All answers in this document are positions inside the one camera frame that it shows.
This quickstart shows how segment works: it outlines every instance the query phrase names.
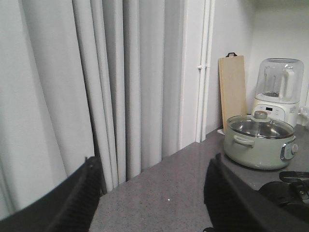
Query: pot control knob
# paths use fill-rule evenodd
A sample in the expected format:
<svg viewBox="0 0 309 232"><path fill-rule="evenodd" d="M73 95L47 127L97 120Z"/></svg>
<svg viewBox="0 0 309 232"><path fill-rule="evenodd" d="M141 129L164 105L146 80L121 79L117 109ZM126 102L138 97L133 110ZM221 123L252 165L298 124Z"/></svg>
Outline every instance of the pot control knob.
<svg viewBox="0 0 309 232"><path fill-rule="evenodd" d="M293 155L295 155L295 153L298 151L298 145L297 144L293 144L291 152Z"/></svg>

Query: speckled countertop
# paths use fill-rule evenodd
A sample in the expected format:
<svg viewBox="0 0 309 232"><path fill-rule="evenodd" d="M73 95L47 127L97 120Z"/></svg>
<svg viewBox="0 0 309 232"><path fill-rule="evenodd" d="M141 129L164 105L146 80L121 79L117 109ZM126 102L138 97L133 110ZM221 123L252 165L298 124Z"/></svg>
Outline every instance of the speckled countertop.
<svg viewBox="0 0 309 232"><path fill-rule="evenodd" d="M224 156L223 162L253 189L279 180L279 172L309 171L309 132L296 127L299 152L285 169L258 171ZM208 163L222 152L224 136L213 131L115 188L100 199L91 232L201 232L211 226L203 188Z"/></svg>

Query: blender control panel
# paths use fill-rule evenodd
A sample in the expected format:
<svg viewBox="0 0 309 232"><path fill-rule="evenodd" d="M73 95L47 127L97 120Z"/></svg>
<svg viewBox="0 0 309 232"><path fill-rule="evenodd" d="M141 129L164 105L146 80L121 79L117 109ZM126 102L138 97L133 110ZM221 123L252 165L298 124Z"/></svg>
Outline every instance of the blender control panel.
<svg viewBox="0 0 309 232"><path fill-rule="evenodd" d="M267 112L268 116L271 118L278 119L281 121L285 120L285 112L280 107L274 105L259 104L255 107L254 111L256 110L263 110Z"/></svg>

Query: white curtain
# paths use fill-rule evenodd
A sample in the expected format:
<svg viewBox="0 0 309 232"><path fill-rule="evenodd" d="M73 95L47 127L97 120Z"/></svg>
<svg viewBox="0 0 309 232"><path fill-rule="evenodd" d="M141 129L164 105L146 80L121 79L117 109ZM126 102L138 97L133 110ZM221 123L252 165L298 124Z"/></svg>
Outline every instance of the white curtain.
<svg viewBox="0 0 309 232"><path fill-rule="evenodd" d="M0 1L7 212L46 194L85 157L100 156L111 191L177 151L184 1L167 2Z"/></svg>

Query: blender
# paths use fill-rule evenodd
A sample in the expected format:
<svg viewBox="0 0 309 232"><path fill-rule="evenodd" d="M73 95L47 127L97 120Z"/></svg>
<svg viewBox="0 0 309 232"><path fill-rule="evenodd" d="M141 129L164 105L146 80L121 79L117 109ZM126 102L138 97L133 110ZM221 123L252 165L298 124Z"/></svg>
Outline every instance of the blender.
<svg viewBox="0 0 309 232"><path fill-rule="evenodd" d="M253 103L255 111L295 127L299 110L304 64L297 59L268 58L260 65Z"/></svg>

